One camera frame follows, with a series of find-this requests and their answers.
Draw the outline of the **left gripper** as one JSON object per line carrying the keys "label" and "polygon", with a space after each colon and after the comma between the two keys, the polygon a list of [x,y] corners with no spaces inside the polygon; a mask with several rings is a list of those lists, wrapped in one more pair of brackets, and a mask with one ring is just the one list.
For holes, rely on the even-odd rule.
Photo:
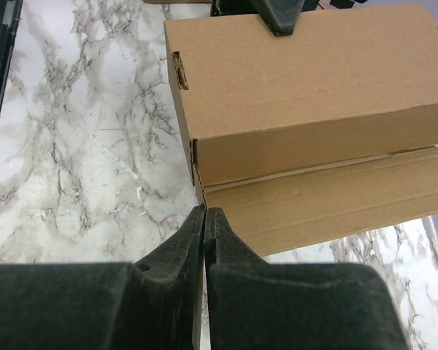
{"label": "left gripper", "polygon": [[211,1],[211,16],[259,14],[275,36],[293,34],[301,11],[350,9],[361,0],[224,0]]}

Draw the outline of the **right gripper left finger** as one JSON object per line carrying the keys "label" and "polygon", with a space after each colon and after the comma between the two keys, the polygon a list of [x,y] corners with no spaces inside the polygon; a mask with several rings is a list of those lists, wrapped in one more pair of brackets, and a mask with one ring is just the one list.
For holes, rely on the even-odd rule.
{"label": "right gripper left finger", "polygon": [[0,349],[198,349],[204,217],[137,262],[0,264]]}

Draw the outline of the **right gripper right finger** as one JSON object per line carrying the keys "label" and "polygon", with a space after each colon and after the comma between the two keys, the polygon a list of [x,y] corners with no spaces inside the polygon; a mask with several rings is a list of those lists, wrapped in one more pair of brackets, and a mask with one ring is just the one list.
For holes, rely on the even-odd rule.
{"label": "right gripper right finger", "polygon": [[204,259],[213,349],[405,349],[380,274],[355,263],[270,264],[206,213]]}

